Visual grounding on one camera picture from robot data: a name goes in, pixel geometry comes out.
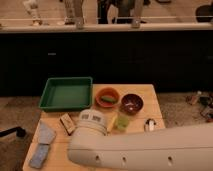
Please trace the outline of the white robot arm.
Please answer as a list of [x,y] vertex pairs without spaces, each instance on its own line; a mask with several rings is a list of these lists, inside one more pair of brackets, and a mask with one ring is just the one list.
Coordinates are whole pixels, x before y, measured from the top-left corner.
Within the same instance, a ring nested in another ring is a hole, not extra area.
[[109,135],[104,114],[86,109],[67,156],[79,165],[126,171],[213,171],[213,123]]

